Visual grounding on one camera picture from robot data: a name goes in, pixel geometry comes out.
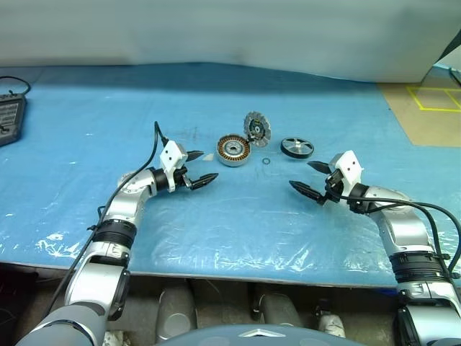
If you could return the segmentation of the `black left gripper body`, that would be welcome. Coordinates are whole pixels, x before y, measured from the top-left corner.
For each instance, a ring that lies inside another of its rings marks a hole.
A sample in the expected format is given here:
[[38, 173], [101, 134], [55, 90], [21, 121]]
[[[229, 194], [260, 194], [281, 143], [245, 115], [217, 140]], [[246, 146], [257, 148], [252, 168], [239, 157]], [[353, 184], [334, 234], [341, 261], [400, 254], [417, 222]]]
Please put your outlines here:
[[175, 186], [191, 188], [191, 180], [187, 176], [187, 168], [183, 165], [181, 168], [175, 170]]

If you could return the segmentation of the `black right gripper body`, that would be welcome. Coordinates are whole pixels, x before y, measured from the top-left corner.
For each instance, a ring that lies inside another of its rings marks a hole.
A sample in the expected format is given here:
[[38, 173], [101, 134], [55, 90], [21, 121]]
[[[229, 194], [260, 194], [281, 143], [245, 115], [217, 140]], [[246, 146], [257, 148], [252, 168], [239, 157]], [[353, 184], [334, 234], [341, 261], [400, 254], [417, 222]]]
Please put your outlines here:
[[320, 172], [327, 175], [325, 180], [325, 194], [320, 197], [318, 203], [324, 205], [328, 200], [338, 203], [343, 192], [343, 174], [340, 169], [331, 171], [330, 169], [320, 169]]

